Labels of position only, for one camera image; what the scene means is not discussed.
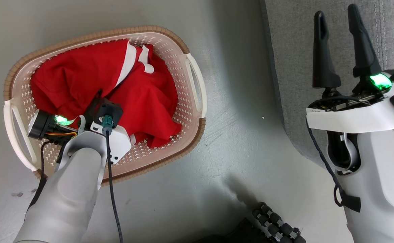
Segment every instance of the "gray fabric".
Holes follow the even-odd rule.
[[[305,125],[305,107],[319,99],[323,92],[312,88],[313,19],[318,10],[325,13],[331,57],[336,73],[342,79],[339,91],[350,94],[358,82],[352,75],[355,59],[353,37],[348,29],[347,7],[350,3],[359,6],[382,68],[394,68],[394,1],[262,1],[268,19],[269,50],[273,50],[270,55],[275,66],[275,88],[279,91],[277,99],[286,133],[303,156],[321,166],[323,162]],[[326,133],[314,131],[314,135],[324,147]]]
[[[271,65],[271,80],[275,86],[274,93],[277,102],[278,108],[278,115],[281,119],[282,127],[286,129],[284,123],[284,115],[282,114],[282,106],[281,106],[281,95],[279,94],[279,87],[278,87],[278,79],[277,79],[277,69],[275,68],[274,62],[274,49],[272,49],[272,41],[271,41],[271,29],[269,28],[269,20],[268,20],[268,11],[266,9],[265,0],[260,0],[260,4],[262,5],[262,17],[264,22],[264,28],[266,32],[266,42],[268,44],[268,51],[269,51],[269,64]]]

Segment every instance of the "green led light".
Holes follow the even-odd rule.
[[[61,124],[62,126],[71,125],[73,122],[73,120],[68,120],[65,117],[60,116],[60,115],[56,115],[55,119],[56,119],[56,122]]]
[[[390,89],[392,87],[391,80],[383,74],[371,76],[371,83],[380,90]]]

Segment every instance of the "basket handle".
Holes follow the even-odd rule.
[[[27,150],[29,151],[30,157],[24,152],[22,148],[22,144],[18,140],[17,131],[14,124],[14,119],[17,121],[18,128],[22,134],[24,143],[26,144]],[[32,171],[36,170],[34,164],[36,163],[36,155],[35,151],[30,144],[29,137],[26,136],[26,130],[24,129],[23,121],[21,120],[21,116],[18,112],[18,109],[12,104],[12,100],[5,101],[5,105],[3,107],[3,117],[5,122],[5,128],[7,135],[9,137],[10,144],[17,154],[18,158],[23,162],[23,164],[31,169]]]
[[[188,73],[190,74],[190,79],[191,79],[191,87],[193,89],[193,93],[194,93],[194,97],[196,98],[196,106],[197,106],[197,110],[201,113],[200,118],[205,118],[206,117],[206,112],[207,112],[207,95],[206,95],[206,87],[204,85],[204,79],[203,79],[203,74],[201,73],[201,70],[196,62],[196,60],[194,59],[194,57],[188,53],[186,54],[186,64],[187,64],[187,68],[188,68]],[[193,75],[191,74],[191,70],[194,71],[194,74],[197,78],[197,83],[199,86],[199,90],[200,90],[200,98],[201,98],[201,106],[199,107],[200,103],[197,100],[197,91],[196,91],[196,87],[194,84],[194,78]]]

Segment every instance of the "white stripe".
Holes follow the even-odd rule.
[[[140,54],[139,62],[143,63],[145,73],[152,74],[155,70],[152,65],[147,63],[148,55],[149,55],[149,48],[143,46],[143,51]]]
[[[131,45],[128,42],[128,46],[126,47],[125,59],[123,60],[122,70],[120,71],[119,78],[117,79],[116,86],[118,86],[125,78],[128,76],[131,71],[134,63],[136,62],[137,49],[135,46]]]

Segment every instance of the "stain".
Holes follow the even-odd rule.
[[[22,196],[23,196],[23,193],[22,193],[22,192],[11,193],[11,196],[13,196],[13,197],[22,197]]]
[[[218,134],[215,138],[214,138],[214,135],[215,135],[215,133],[212,134],[212,136],[209,135],[209,138],[210,138],[212,141],[210,141],[209,143],[207,143],[207,145],[211,145],[213,142],[215,142],[216,140],[218,140],[218,138],[220,138],[221,136],[223,136],[224,133]]]
[[[260,138],[260,132],[258,132],[258,134],[257,134],[257,145],[258,145],[259,138]]]
[[[202,179],[214,179],[214,178],[220,177],[222,175],[223,175],[222,173],[218,173],[216,175],[204,175],[204,174],[202,174],[199,177],[202,178]]]
[[[207,150],[208,150],[208,152],[209,152],[209,157],[210,157],[211,160],[212,160],[212,154],[211,154],[211,150],[209,149],[209,147],[207,148]]]

